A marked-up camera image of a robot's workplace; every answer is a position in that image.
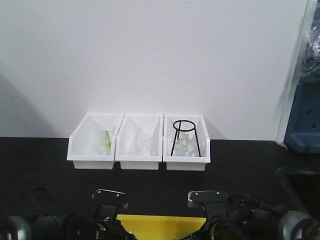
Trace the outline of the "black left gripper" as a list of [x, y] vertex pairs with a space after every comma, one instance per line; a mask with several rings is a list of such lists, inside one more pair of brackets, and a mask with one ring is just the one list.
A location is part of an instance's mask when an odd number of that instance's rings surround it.
[[75, 215], [67, 223], [68, 240], [136, 240], [118, 219], [88, 220], [83, 215]]

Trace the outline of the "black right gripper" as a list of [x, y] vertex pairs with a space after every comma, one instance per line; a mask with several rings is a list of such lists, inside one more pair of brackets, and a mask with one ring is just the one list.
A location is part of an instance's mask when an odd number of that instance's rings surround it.
[[250, 229], [251, 213], [260, 208], [260, 203], [243, 193], [229, 193], [227, 201], [229, 216], [205, 220], [201, 228], [189, 235], [191, 240], [259, 240], [255, 228]]

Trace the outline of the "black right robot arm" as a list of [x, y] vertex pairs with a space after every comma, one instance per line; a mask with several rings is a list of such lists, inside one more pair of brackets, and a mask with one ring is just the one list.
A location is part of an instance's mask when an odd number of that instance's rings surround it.
[[318, 240], [320, 222], [303, 211], [271, 207], [243, 193], [190, 191], [188, 206], [206, 212], [187, 240]]

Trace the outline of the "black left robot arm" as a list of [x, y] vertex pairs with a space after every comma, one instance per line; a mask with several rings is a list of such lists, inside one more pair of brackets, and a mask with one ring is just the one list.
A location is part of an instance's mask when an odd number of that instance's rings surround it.
[[7, 216], [0, 219], [2, 240], [135, 240], [119, 220], [87, 220], [83, 215]]

